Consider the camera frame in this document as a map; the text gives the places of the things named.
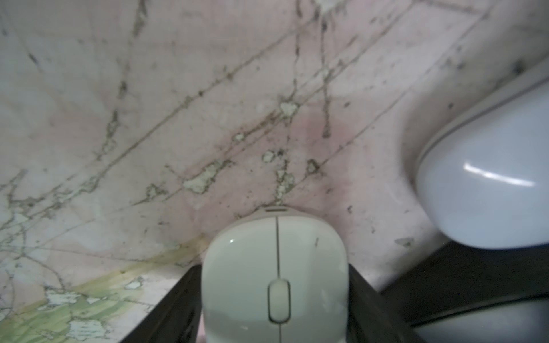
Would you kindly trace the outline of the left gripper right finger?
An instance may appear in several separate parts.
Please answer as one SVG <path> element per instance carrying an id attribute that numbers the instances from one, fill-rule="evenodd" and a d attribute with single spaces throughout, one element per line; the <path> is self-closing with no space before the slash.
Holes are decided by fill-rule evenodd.
<path id="1" fill-rule="evenodd" d="M 350 265 L 346 341 L 422 343 L 424 339 Z"/>

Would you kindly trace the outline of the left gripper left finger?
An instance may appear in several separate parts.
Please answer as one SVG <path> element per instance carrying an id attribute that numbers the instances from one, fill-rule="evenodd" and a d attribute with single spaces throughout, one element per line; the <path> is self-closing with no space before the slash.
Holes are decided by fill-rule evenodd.
<path id="1" fill-rule="evenodd" d="M 122 343 L 197 341 L 202 312 L 202 266 L 191 267 Z"/>

